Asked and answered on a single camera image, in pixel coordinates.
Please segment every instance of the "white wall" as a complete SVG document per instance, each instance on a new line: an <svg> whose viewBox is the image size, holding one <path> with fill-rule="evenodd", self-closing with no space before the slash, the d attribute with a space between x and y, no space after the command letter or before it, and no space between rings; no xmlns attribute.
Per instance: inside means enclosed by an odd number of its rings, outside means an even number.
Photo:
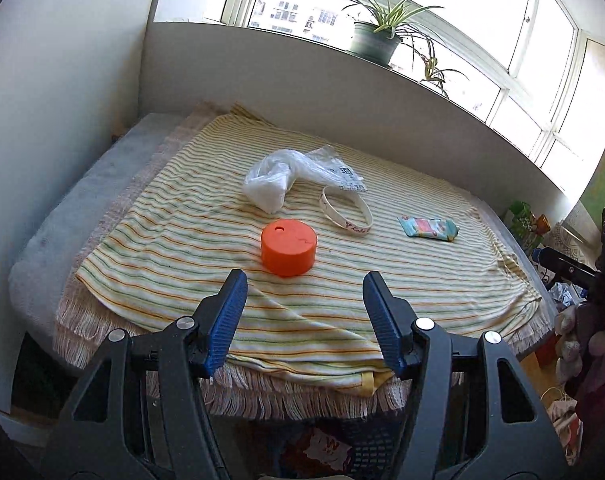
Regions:
<svg viewBox="0 0 605 480"><path fill-rule="evenodd" d="M0 4L0 409L23 330L7 273L39 223L137 116L151 0Z"/></svg>
<svg viewBox="0 0 605 480"><path fill-rule="evenodd" d="M445 178L499 214L513 200L525 200L555 222L573 205L484 123L391 70L252 28L151 23L141 112L189 112L198 100L237 100L281 127Z"/></svg>

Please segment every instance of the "wooden floor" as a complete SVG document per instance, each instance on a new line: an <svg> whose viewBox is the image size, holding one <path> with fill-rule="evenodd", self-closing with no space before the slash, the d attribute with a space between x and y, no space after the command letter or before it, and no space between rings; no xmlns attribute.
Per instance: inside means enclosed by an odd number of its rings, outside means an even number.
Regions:
<svg viewBox="0 0 605 480"><path fill-rule="evenodd" d="M538 395L541 396L547 392L543 397L545 408L549 408L552 402L561 398L560 391L549 390L549 388L558 387L555 373L556 362L551 362L550 364L541 367L538 364L536 354L529 354L520 362L520 365L523 367L523 370L525 370L527 377L529 377L529 380L532 382Z"/></svg>

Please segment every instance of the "snack package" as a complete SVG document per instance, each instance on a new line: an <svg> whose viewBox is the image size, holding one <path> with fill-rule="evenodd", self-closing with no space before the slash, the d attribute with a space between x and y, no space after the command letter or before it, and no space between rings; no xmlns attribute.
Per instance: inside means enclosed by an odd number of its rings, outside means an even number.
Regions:
<svg viewBox="0 0 605 480"><path fill-rule="evenodd" d="M399 216L403 231L407 236L420 236L423 238L436 238L453 242L458 234L458 226L451 218L414 218Z"/></svg>
<svg viewBox="0 0 605 480"><path fill-rule="evenodd" d="M352 460L352 447L319 428L308 428L295 444L289 444L282 464L294 478L315 478L345 473Z"/></svg>

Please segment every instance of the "person's hand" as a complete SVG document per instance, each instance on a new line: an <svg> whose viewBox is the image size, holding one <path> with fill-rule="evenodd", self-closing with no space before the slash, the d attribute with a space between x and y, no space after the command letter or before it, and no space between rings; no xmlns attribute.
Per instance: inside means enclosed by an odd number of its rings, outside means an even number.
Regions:
<svg viewBox="0 0 605 480"><path fill-rule="evenodd" d="M554 325L556 333L561 336L556 345L556 353L559 356L556 363L556 379L559 384L564 384L580 374L583 366L580 343L576 337L576 305L567 307L558 314ZM605 330L596 332L589 339L587 350L593 360L585 380L580 385L577 400L605 384Z"/></svg>

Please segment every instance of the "white plastic bag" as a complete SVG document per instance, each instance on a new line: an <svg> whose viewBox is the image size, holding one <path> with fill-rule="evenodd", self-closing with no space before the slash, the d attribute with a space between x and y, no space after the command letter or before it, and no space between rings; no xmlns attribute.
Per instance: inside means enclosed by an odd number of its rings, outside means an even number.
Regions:
<svg viewBox="0 0 605 480"><path fill-rule="evenodd" d="M249 170L242 192L265 213L275 213L297 178L352 191L367 190L362 177L326 144L309 153L278 150L267 155Z"/></svg>

